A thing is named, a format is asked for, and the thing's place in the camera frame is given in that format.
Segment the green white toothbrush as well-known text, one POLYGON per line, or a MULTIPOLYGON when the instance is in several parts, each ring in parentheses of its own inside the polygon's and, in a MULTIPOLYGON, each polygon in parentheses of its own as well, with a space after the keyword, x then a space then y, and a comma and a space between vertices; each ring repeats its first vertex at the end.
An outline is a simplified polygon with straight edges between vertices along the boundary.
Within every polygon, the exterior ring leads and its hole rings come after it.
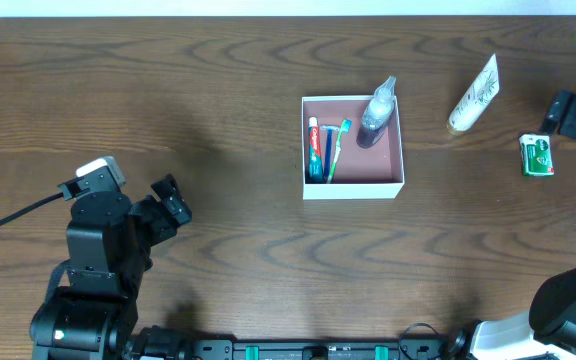
POLYGON ((332 180, 334 178, 334 173, 336 170, 337 161, 338 161, 340 154, 341 154, 341 151, 342 151, 342 146, 341 146, 342 135, 349 132, 351 125, 352 125, 351 120, 344 119, 341 122, 341 125, 339 126, 340 130, 337 132, 337 138, 335 140, 335 151, 332 151, 331 170, 330 170, 329 179, 328 179, 328 181, 326 181, 327 184, 331 184, 332 180))

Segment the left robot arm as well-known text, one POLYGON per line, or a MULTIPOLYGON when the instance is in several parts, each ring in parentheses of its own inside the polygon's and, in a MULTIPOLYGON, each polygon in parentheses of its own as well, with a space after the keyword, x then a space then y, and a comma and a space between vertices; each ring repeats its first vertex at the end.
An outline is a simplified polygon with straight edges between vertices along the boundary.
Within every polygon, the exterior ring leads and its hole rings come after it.
POLYGON ((119 359, 138 320, 137 298, 151 249, 192 212, 172 175, 133 202, 106 168, 60 185, 72 201, 69 258, 52 272, 29 333, 35 359, 119 359))

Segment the blue disposable razor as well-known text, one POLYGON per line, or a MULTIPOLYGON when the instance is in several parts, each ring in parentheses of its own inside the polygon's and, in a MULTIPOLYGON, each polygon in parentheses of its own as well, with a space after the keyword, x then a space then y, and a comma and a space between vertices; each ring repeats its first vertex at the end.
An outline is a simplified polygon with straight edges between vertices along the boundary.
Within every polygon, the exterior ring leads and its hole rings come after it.
POLYGON ((321 129, 326 133, 325 153, 323 161, 323 175, 324 180, 328 181, 331 170, 331 156, 332 156, 332 138, 335 133, 340 130, 339 126, 335 125, 322 125, 321 129))

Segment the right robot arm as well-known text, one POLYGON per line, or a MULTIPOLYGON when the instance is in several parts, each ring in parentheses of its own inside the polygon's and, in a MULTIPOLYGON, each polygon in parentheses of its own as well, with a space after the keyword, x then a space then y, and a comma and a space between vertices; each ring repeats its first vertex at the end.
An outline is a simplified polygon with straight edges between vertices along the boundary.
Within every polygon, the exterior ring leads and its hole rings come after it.
MULTIPOLYGON (((540 133, 520 138, 525 176, 552 175, 549 137, 576 140, 576 93, 559 91, 540 133)), ((442 359, 576 359, 576 268, 546 280, 527 312, 457 332, 442 359)))

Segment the white lotion tube gold cap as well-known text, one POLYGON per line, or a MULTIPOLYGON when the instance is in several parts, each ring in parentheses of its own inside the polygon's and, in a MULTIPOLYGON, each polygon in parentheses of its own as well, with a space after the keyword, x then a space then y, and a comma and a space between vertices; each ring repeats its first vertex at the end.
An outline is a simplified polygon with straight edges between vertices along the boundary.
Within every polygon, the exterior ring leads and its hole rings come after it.
POLYGON ((447 120, 449 133, 455 136, 466 133, 483 114, 499 90, 497 57, 493 54, 449 115, 447 120))

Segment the white box pink interior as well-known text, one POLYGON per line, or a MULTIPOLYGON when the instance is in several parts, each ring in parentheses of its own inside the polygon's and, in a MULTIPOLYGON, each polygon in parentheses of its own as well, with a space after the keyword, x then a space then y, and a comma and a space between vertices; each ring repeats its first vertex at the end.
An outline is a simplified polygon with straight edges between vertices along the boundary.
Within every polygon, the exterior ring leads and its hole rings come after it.
POLYGON ((391 114, 380 140, 370 148, 357 145, 361 118, 370 95, 308 96, 301 101, 302 198, 305 200, 394 199, 405 184, 399 112, 391 114), (309 119, 321 126, 352 122, 341 138, 341 153, 330 184, 309 179, 309 119))

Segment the Colgate toothpaste tube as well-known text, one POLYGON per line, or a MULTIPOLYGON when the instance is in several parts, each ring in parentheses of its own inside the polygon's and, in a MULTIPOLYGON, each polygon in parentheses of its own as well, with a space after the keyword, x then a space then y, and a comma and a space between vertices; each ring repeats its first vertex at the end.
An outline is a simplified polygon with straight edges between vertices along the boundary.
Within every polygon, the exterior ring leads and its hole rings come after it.
POLYGON ((309 177, 312 183, 322 183, 323 164, 321 157, 320 127, 314 116, 308 119, 309 124, 309 177))

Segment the green Dettol soap bar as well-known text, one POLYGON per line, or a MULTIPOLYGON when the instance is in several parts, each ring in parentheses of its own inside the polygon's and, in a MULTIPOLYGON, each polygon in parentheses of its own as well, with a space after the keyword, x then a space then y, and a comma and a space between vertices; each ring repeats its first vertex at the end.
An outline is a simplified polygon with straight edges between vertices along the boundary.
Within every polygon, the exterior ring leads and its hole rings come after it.
POLYGON ((547 177, 554 175, 548 135, 524 134, 519 138, 519 144, 524 176, 547 177))

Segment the clear foam soap pump bottle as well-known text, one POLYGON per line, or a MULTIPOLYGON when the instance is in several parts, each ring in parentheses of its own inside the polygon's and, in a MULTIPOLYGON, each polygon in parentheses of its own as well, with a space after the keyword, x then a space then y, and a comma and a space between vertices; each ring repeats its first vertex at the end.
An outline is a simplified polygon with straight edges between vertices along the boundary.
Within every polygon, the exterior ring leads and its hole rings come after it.
POLYGON ((396 78, 389 76, 374 92, 366 107, 357 134, 357 145, 367 149, 374 146, 382 137, 395 109, 396 78))

